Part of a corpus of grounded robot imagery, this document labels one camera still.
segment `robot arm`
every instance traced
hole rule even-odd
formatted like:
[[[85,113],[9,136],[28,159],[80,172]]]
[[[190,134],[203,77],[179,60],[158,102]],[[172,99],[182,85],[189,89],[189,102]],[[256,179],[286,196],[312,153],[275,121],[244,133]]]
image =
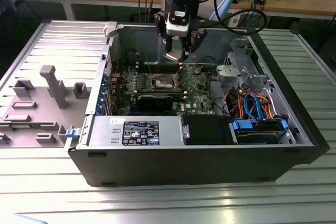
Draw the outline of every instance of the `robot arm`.
[[[200,26],[197,19],[199,5],[200,0],[165,0],[165,12],[154,15],[157,34],[163,37],[166,54],[173,49],[172,37],[180,38],[182,53],[180,56],[172,57],[175,60],[186,60],[188,54],[199,47],[207,34],[206,30],[198,30]]]

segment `motherboard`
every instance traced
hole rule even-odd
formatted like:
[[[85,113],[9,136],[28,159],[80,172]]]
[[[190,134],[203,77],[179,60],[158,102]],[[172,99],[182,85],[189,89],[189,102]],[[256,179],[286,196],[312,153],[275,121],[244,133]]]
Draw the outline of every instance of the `motherboard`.
[[[215,113],[207,92],[208,74],[202,71],[202,67],[184,65],[155,69],[134,66],[111,76],[112,114],[174,116]]]

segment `white label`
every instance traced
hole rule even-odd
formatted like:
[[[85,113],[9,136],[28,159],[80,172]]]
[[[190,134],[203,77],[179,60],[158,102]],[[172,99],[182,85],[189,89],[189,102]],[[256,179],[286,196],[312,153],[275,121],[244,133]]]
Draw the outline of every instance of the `white label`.
[[[11,125],[12,128],[30,128],[29,125]]]
[[[184,16],[185,16],[185,12],[180,12],[180,11],[178,11],[178,10],[174,11],[174,14],[175,14],[175,16],[177,16],[177,17],[184,17]]]
[[[110,124],[123,124],[125,122],[125,118],[111,118]]]

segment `blue latch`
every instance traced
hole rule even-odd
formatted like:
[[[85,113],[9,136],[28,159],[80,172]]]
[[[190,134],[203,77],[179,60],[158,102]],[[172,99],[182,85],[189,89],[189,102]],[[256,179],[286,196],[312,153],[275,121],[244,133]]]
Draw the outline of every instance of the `blue latch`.
[[[80,134],[80,128],[76,128],[76,129],[67,130],[67,132],[65,133],[65,136],[79,138],[79,134]]]
[[[232,125],[234,130],[253,130],[252,122],[249,120],[235,120]]]
[[[287,123],[285,120],[282,120],[282,121],[281,121],[281,124],[283,125],[283,128],[284,128],[285,130],[288,129],[288,123]]]

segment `warning label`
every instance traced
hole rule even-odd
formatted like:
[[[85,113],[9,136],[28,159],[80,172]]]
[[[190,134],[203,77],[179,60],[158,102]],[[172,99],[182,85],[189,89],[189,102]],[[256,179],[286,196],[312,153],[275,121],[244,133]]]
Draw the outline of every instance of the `warning label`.
[[[123,145],[159,145],[159,122],[124,122]]]

